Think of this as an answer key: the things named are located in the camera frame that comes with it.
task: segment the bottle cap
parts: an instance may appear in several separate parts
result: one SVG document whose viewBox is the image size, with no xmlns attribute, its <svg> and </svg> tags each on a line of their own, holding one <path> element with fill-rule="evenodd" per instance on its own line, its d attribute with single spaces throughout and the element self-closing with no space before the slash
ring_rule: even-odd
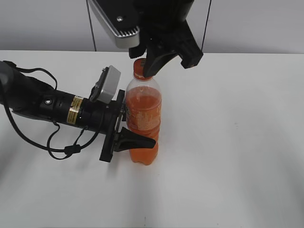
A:
<svg viewBox="0 0 304 228">
<path fill-rule="evenodd" d="M 139 58 L 134 61 L 134 65 L 133 65 L 134 77 L 141 81 L 148 81 L 152 78 L 152 77 L 143 76 L 143 66 L 144 66 L 145 62 L 146 62 L 146 58 Z"/>
</svg>

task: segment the orange bottle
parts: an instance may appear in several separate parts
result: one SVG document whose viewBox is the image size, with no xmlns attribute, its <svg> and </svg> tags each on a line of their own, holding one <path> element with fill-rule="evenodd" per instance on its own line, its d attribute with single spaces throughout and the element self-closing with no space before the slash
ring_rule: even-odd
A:
<svg viewBox="0 0 304 228">
<path fill-rule="evenodd" d="M 137 134 L 156 141 L 152 149 L 131 149 L 133 162 L 150 165 L 158 153 L 158 134 L 161 125 L 162 95 L 153 77 L 143 77 L 145 58 L 134 62 L 134 79 L 126 90 L 127 125 Z"/>
</svg>

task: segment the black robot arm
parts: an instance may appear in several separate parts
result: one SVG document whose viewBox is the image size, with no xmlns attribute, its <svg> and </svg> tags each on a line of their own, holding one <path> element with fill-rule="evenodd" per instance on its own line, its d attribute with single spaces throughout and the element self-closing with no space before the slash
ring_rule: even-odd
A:
<svg viewBox="0 0 304 228">
<path fill-rule="evenodd" d="M 33 70 L 18 68 L 14 63 L 0 61 L 0 104 L 5 106 L 11 123 L 12 116 L 9 108 L 13 110 L 14 114 L 26 118 L 61 123 L 93 131 L 95 137 L 98 133 L 105 134 L 100 160 L 106 162 L 111 161 L 113 151 L 153 148 L 155 145 L 153 139 L 137 135 L 125 128 L 118 132 L 119 124 L 124 120 L 123 90 L 119 91 L 116 101 L 109 101 L 106 104 L 94 99 L 92 102 L 90 99 L 56 90 L 34 77 L 25 76 L 20 71 L 30 72 Z M 13 122 L 12 125 L 16 130 L 16 124 Z M 26 137 L 20 136 L 27 142 L 32 142 Z M 71 150 L 73 146 L 68 146 L 62 150 L 49 149 L 53 152 L 64 152 L 66 155 L 69 155 L 69 153 L 71 155 L 84 149 L 89 144 L 74 146 L 77 149 L 74 151 Z M 47 147 L 37 143 L 33 145 L 47 150 Z"/>
</svg>

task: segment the white table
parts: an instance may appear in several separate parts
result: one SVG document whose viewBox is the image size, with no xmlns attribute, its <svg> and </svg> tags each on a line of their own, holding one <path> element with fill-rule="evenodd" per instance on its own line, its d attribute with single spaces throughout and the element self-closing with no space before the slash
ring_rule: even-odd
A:
<svg viewBox="0 0 304 228">
<path fill-rule="evenodd" d="M 0 59 L 43 67 L 59 90 L 84 97 L 103 67 L 121 70 L 121 89 L 133 72 L 127 53 L 0 51 Z M 303 228 L 304 55 L 205 54 L 188 70 L 176 58 L 155 78 L 163 109 L 150 166 L 128 152 L 100 162 L 102 135 L 53 160 L 19 138 L 0 107 L 0 227 Z M 42 144 L 56 129 L 15 119 Z M 62 127 L 52 146 L 72 144 L 79 131 Z"/>
</svg>

